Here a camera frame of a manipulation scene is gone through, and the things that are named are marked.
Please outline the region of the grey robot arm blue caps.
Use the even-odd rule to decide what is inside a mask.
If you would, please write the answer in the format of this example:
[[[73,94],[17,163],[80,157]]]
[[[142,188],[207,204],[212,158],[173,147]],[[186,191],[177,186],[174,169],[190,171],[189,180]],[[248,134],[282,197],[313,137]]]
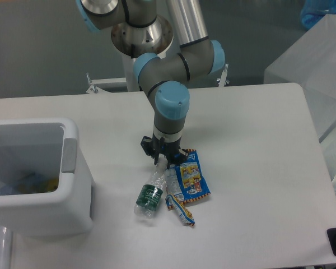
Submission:
[[[198,1],[168,1],[172,18],[157,13],[156,1],[77,1],[93,32],[111,29],[111,40],[133,59],[132,73],[154,109],[153,134],[143,137],[146,155],[169,164],[188,158],[180,141],[189,110],[186,83],[221,69],[225,53],[211,40]]]

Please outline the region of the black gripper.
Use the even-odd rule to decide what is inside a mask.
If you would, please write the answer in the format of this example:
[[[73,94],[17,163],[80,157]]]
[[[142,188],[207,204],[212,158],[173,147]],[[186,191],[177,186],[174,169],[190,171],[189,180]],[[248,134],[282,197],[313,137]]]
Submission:
[[[147,156],[158,163],[159,154],[163,154],[167,159],[167,168],[171,165],[179,166],[188,159],[188,150],[180,149],[181,138],[174,142],[166,142],[164,138],[158,139],[155,135],[152,138],[144,136],[141,140],[141,147]]]

